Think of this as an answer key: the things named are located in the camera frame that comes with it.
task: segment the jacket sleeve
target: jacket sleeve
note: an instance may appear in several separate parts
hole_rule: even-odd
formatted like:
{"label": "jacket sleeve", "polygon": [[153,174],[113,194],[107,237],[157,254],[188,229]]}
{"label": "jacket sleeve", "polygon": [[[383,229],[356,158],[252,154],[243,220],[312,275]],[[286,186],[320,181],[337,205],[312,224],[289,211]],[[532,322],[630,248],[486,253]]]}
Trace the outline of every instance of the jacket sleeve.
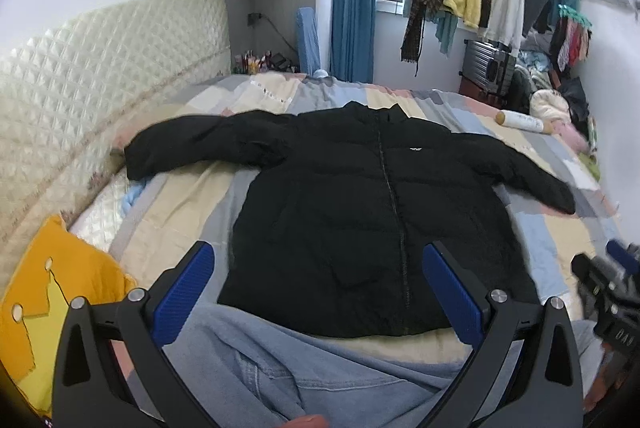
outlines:
{"label": "jacket sleeve", "polygon": [[124,149],[127,177],[138,180],[198,161],[274,166],[289,152],[293,118],[256,110],[161,121],[140,132]]}
{"label": "jacket sleeve", "polygon": [[540,202],[562,212],[575,213],[575,200],[569,187],[542,170],[526,155],[499,139],[483,134],[454,134],[455,156],[477,174],[494,183],[528,192]]}

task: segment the yellow pillow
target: yellow pillow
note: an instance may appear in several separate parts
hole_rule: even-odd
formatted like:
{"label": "yellow pillow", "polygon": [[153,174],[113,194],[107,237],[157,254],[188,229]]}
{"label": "yellow pillow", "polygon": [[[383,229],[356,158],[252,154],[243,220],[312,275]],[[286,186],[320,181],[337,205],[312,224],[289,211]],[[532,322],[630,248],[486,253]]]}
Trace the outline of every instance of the yellow pillow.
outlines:
{"label": "yellow pillow", "polygon": [[40,227],[0,303],[0,360],[38,413],[50,415],[67,304],[76,296],[117,302],[135,284],[109,255],[68,233],[59,215]]}

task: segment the blue gripper pad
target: blue gripper pad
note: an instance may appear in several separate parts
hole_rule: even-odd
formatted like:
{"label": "blue gripper pad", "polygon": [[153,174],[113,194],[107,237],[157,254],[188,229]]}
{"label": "blue gripper pad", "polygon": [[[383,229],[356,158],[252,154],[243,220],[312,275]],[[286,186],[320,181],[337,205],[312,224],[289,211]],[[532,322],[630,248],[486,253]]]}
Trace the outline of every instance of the blue gripper pad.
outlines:
{"label": "blue gripper pad", "polygon": [[433,245],[422,252],[422,273],[460,341],[478,348],[484,339],[481,311]]}
{"label": "blue gripper pad", "polygon": [[628,274],[637,275],[640,273],[640,262],[636,261],[636,258],[628,253],[618,241],[609,241],[607,243],[607,253],[624,267]]}
{"label": "blue gripper pad", "polygon": [[198,243],[197,249],[154,310],[151,337],[158,347],[175,342],[213,274],[213,248],[207,243]]}

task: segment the white bottle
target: white bottle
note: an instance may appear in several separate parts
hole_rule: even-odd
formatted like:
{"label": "white bottle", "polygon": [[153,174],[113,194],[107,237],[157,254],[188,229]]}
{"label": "white bottle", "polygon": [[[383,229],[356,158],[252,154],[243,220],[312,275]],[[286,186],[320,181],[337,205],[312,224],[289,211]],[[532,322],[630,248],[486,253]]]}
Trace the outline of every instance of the white bottle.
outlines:
{"label": "white bottle", "polygon": [[495,115],[495,122],[503,127],[511,127],[522,131],[542,132],[543,134],[554,133],[554,128],[548,121],[514,111],[499,111]]}

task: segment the pastel patchwork bedding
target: pastel patchwork bedding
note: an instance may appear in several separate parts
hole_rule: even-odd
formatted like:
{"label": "pastel patchwork bedding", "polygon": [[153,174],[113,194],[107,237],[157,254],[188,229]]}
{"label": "pastel patchwork bedding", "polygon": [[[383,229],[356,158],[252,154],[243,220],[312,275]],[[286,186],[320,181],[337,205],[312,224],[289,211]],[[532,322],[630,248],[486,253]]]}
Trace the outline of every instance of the pastel patchwork bedding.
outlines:
{"label": "pastel patchwork bedding", "polygon": [[[574,215],[560,214],[504,186],[496,187],[496,192],[510,213],[541,300],[561,296],[572,319],[582,317],[576,281],[570,271],[571,259],[581,252],[590,257],[604,254],[606,242],[620,238],[620,233],[615,209],[575,154],[556,135],[501,127],[494,122],[496,109],[458,94],[390,90],[334,78],[302,79],[276,73],[220,76],[187,86],[141,119],[151,124],[183,114],[231,115],[250,109],[298,114],[341,107],[352,100],[372,108],[399,104],[408,116],[435,121],[454,132],[494,135],[567,182],[575,196]],[[216,267],[201,299],[215,302],[226,278],[229,234],[256,175],[256,169],[215,162],[156,176],[124,220],[117,221],[119,227],[115,227],[116,221],[107,221],[113,230],[117,229],[117,233],[108,235],[114,237],[110,253],[126,273],[148,287],[162,271],[173,267],[195,241],[207,241],[214,247]],[[126,191],[122,177],[119,174],[114,182],[119,185],[120,196]],[[104,192],[107,196],[102,204],[98,199],[85,212],[89,222],[92,214],[94,217],[102,214],[96,207],[112,206],[113,195],[109,190]],[[74,228],[91,231],[87,222]],[[452,329],[399,338],[335,340],[335,343],[387,360],[423,363],[457,360],[468,353],[468,347],[458,341]]]}

